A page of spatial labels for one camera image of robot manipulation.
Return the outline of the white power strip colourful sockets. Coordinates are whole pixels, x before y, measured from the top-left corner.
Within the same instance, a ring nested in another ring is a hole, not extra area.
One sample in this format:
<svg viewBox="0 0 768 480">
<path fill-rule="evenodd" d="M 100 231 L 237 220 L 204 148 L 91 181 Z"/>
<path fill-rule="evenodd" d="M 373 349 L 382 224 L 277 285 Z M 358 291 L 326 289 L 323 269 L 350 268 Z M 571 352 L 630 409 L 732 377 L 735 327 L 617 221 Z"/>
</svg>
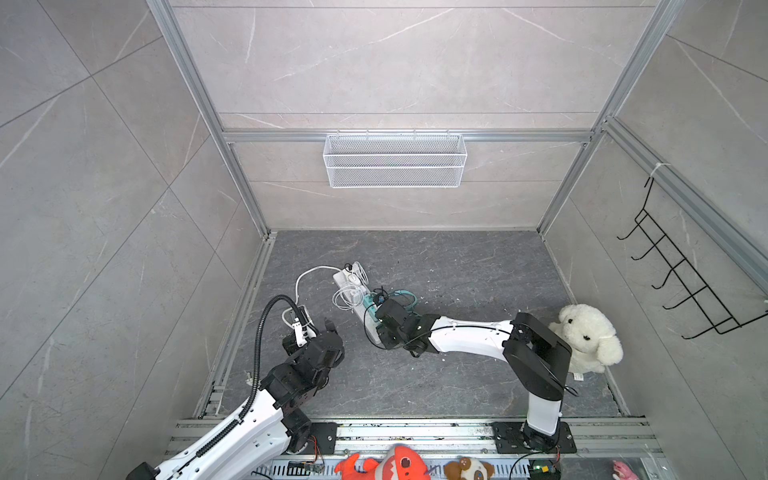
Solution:
<svg viewBox="0 0 768 480">
<path fill-rule="evenodd" d="M 375 303 L 363 266 L 359 262 L 346 264 L 333 275 L 333 280 L 338 287 L 332 299 L 333 303 L 340 310 L 354 312 L 362 322 L 366 338 L 377 348 L 383 348 L 384 345 L 377 332 L 378 322 L 373 324 L 363 321 L 365 309 L 371 303 Z"/>
</svg>

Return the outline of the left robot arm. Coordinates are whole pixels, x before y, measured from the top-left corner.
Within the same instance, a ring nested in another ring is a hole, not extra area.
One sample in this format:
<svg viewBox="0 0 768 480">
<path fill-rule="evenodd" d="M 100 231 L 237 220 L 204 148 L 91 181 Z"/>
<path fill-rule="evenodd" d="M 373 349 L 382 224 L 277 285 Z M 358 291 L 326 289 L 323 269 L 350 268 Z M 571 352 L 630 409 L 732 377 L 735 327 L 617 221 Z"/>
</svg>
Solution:
<svg viewBox="0 0 768 480">
<path fill-rule="evenodd" d="M 344 358 L 333 322 L 273 367 L 231 415 L 198 441 L 157 466 L 135 467 L 129 479 L 239 479 L 309 440 L 311 421 L 301 406 L 327 386 L 330 371 Z"/>
</svg>

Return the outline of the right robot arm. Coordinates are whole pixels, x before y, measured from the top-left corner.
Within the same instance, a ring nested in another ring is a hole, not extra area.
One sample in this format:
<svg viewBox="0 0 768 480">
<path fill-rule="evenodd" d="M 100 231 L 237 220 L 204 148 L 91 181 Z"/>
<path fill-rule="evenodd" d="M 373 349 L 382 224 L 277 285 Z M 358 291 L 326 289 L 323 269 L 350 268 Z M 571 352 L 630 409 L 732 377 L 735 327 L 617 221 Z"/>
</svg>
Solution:
<svg viewBox="0 0 768 480">
<path fill-rule="evenodd" d="M 533 315 L 519 312 L 511 320 L 465 321 L 410 312 L 388 299 L 368 307 L 362 322 L 372 344 L 401 348 L 414 358 L 458 352 L 506 362 L 528 392 L 528 410 L 515 434 L 508 429 L 498 432 L 501 439 L 518 437 L 524 448 L 534 451 L 568 449 L 561 410 L 572 349 Z"/>
</svg>

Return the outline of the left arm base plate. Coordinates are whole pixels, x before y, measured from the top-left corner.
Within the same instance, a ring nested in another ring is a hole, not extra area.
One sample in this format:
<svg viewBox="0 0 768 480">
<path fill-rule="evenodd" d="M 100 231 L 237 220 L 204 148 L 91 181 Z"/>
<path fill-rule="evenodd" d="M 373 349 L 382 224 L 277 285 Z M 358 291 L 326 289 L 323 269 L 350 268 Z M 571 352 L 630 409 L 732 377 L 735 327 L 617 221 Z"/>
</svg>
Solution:
<svg viewBox="0 0 768 480">
<path fill-rule="evenodd" d="M 290 431 L 287 451 L 310 456 L 331 455 L 335 452 L 338 427 L 335 422 L 318 422 Z"/>
</svg>

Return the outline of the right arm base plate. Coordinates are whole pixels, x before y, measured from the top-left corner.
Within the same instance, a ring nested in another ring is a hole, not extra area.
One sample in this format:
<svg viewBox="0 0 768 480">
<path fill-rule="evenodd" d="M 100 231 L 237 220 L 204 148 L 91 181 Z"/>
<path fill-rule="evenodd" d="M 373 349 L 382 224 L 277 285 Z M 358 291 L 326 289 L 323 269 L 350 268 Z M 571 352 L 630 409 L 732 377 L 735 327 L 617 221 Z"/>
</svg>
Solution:
<svg viewBox="0 0 768 480">
<path fill-rule="evenodd" d="M 492 422 L 492 437 L 500 454 L 575 454 L 577 447 L 570 426 L 563 421 L 555 433 L 546 435 L 527 422 Z"/>
</svg>

